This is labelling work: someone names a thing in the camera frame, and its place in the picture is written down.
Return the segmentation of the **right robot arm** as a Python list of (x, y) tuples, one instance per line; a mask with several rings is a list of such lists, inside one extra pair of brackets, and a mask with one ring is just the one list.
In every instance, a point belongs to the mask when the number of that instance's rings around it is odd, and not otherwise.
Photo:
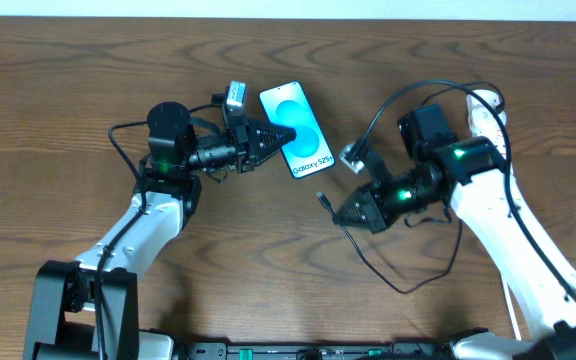
[(390, 359), (576, 359), (576, 270), (524, 201), (503, 135), (500, 105), (468, 100), (471, 136), (460, 140), (436, 105), (402, 117), (399, 131), (413, 170), (389, 173), (370, 145), (346, 146), (342, 161), (371, 180), (333, 216), (343, 229), (379, 233), (399, 217), (442, 201), (480, 240), (516, 298), (530, 340), (472, 329), (440, 342), (410, 343)]

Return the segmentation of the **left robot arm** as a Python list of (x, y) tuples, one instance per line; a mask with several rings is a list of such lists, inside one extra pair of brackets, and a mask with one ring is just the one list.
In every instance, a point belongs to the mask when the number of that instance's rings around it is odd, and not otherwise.
[(49, 260), (37, 272), (24, 358), (182, 357), (173, 336), (141, 329), (139, 280), (195, 214), (201, 173), (251, 172), (296, 138), (291, 127), (219, 108), (222, 127), (177, 102), (149, 111), (150, 151), (129, 166), (136, 184), (127, 211), (75, 260)]

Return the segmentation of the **blue Galaxy smartphone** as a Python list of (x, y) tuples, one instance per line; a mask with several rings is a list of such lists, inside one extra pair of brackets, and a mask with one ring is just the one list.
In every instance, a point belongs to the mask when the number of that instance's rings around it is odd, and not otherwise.
[(268, 120), (295, 130), (296, 138), (282, 147), (288, 170), (302, 179), (335, 165), (335, 158), (298, 81), (261, 91), (259, 100)]

